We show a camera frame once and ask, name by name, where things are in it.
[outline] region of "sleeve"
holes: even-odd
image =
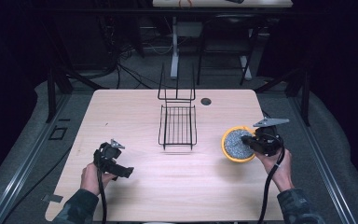
[[[63,206],[53,223],[77,224],[92,223],[99,199],[95,194],[79,189]]]
[[[324,224],[324,219],[318,214],[302,189],[289,189],[281,192],[278,194],[278,202],[286,224]]]

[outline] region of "wire rack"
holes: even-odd
[[[158,143],[166,146],[193,146],[197,144],[196,99],[194,69],[191,76],[191,87],[179,90],[179,76],[176,86],[167,90],[165,85],[164,64],[158,87],[158,98],[164,101],[161,105]]]

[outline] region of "table top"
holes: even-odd
[[[291,0],[244,0],[240,4],[226,0],[153,0],[154,7],[291,7],[292,5]]]
[[[210,105],[201,99],[209,98]],[[228,160],[220,147],[226,130],[249,126],[263,118],[255,92],[196,90],[197,144],[158,143],[160,109],[155,90],[94,92],[76,140],[63,168],[46,219],[52,220],[78,190],[82,169],[95,149],[115,138],[126,148],[117,164],[134,167],[130,178],[119,178],[105,190],[107,220],[114,221],[241,221],[258,220],[267,174],[259,159]],[[279,193],[270,185],[265,220],[282,220]],[[94,220],[103,215],[101,200]]]

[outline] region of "human hand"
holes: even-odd
[[[98,196],[100,194],[100,187],[98,184],[97,170],[98,169],[94,163],[88,164],[86,168],[83,169],[80,188],[88,190],[89,192]],[[112,174],[103,174],[103,188],[105,189],[109,181],[115,177],[116,176]]]
[[[277,154],[268,157],[259,152],[255,151],[255,155],[264,165],[267,174],[271,171],[272,167],[276,164],[279,155],[281,154],[281,149],[277,151]],[[284,150],[284,158],[280,166],[276,170],[275,174],[272,177],[275,185],[278,187],[279,192],[283,192],[287,189],[292,189],[295,186],[292,183],[292,154],[288,149]]]

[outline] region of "electrical cord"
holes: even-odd
[[[107,208],[106,208],[106,197],[105,197],[104,188],[103,188],[103,172],[101,171],[101,158],[98,159],[97,164],[98,164],[97,165],[98,187],[99,187],[100,193],[101,193],[101,201],[103,202],[103,221],[102,221],[102,223],[105,224]]]
[[[65,158],[65,156],[71,151],[72,146],[70,146],[65,153],[60,157],[60,159],[48,170],[48,172],[42,176],[18,201],[17,203],[10,209],[10,211],[5,216],[5,219],[2,221],[4,224],[7,219],[11,216],[11,214],[16,210],[16,208],[24,201],[24,199],[60,164],[60,162]]]
[[[272,167],[272,169],[269,171],[269,174],[267,176],[267,180],[266,180],[266,184],[264,186],[264,196],[263,196],[263,204],[261,207],[261,213],[260,213],[260,218],[257,221],[257,224],[262,224],[263,220],[264,220],[264,215],[266,214],[266,209],[267,209],[267,202],[269,199],[269,184],[271,183],[272,177],[274,176],[275,172],[277,171],[277,169],[279,168],[279,166],[281,165],[283,158],[284,158],[284,145],[283,145],[283,140],[278,139],[277,137],[267,134],[267,133],[263,133],[265,136],[274,138],[276,141],[278,141],[281,145],[281,153],[277,159],[277,162],[275,163],[275,165]]]

